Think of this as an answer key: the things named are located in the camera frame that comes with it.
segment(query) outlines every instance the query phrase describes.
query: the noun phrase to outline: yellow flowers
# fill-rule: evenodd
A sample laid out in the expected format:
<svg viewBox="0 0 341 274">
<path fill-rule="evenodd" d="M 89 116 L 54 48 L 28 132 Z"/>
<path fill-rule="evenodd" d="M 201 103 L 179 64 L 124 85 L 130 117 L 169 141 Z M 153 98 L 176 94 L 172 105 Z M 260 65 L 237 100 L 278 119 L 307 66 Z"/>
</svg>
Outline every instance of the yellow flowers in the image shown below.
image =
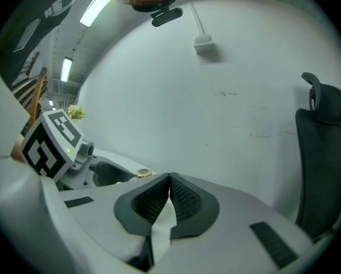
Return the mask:
<svg viewBox="0 0 341 274">
<path fill-rule="evenodd" d="M 71 104 L 67 110 L 67 115 L 71 119 L 81 120 L 84 118 L 84 110 L 80 106 Z"/>
</svg>

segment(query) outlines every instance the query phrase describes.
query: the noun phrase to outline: fluorescent light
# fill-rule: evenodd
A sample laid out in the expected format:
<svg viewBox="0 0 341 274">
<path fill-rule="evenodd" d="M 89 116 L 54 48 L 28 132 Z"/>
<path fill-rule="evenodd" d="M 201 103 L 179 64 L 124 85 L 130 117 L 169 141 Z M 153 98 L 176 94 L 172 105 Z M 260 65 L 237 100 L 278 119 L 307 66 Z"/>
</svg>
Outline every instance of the fluorescent light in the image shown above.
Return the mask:
<svg viewBox="0 0 341 274">
<path fill-rule="evenodd" d="M 65 57 L 64 62 L 63 62 L 63 68 L 62 68 L 62 77 L 61 81 L 67 82 L 68 81 L 68 76 L 69 76 L 69 71 L 70 67 L 72 66 L 73 59 Z"/>
<path fill-rule="evenodd" d="M 92 0 L 80 19 L 80 23 L 90 27 L 109 1 L 110 0 Z"/>
</svg>

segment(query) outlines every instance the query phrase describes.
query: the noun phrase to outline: black mesh fabric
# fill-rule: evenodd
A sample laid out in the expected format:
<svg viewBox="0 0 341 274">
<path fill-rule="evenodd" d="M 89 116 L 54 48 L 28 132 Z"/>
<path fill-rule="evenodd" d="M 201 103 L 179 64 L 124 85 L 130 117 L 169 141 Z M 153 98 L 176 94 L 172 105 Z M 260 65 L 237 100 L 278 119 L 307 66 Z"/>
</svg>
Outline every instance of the black mesh fabric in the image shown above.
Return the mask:
<svg viewBox="0 0 341 274">
<path fill-rule="evenodd" d="M 176 211 L 177 224 L 196 215 L 202 207 L 201 197 L 175 178 L 170 178 L 170 199 Z"/>
<path fill-rule="evenodd" d="M 149 190 L 134 198 L 131 206 L 133 210 L 141 217 L 145 218 L 151 224 L 157 220 L 168 201 L 169 178 L 165 178 Z"/>
</svg>

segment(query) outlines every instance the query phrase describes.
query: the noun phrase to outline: black seat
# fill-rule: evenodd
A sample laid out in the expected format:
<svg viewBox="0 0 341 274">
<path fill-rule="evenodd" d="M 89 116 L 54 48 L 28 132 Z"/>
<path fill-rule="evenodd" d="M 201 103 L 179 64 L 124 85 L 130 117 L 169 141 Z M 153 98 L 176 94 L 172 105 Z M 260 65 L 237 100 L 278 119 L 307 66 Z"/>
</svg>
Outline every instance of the black seat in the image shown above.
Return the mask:
<svg viewBox="0 0 341 274">
<path fill-rule="evenodd" d="M 341 211 L 341 91 L 311 73 L 310 111 L 296 112 L 302 163 L 301 202 L 296 223 L 312 238 L 331 229 Z"/>
</svg>

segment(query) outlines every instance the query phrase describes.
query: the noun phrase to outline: white wall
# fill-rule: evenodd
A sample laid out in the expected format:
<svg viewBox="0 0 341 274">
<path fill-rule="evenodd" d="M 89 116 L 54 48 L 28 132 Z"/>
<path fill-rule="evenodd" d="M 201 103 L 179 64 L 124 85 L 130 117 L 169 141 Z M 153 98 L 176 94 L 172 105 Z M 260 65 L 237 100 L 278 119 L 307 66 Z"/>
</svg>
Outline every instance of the white wall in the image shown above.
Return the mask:
<svg viewBox="0 0 341 274">
<path fill-rule="evenodd" d="M 197 0 L 217 52 L 198 56 L 182 18 L 142 23 L 114 44 L 80 92 L 97 148 L 157 172 L 251 193 L 293 218 L 301 189 L 295 112 L 314 73 L 341 89 L 341 55 L 321 27 L 272 0 Z"/>
</svg>

